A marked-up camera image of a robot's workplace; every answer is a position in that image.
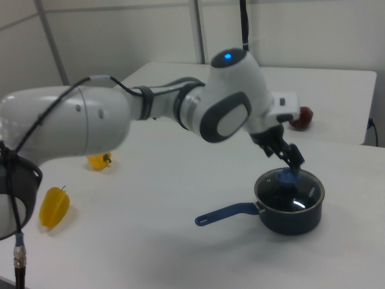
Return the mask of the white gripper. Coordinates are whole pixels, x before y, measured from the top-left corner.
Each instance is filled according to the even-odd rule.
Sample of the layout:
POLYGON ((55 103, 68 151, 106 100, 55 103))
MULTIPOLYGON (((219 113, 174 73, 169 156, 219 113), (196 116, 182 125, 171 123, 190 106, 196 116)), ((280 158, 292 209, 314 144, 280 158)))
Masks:
MULTIPOLYGON (((265 115, 268 123, 284 123, 300 118, 300 102, 296 93, 271 92, 271 96, 273 102, 265 115)), ((283 139, 283 133, 284 127, 279 125, 264 132, 250 134, 250 138, 267 157, 275 154, 289 166, 294 175, 298 175, 304 158, 295 144, 288 144, 283 139)))

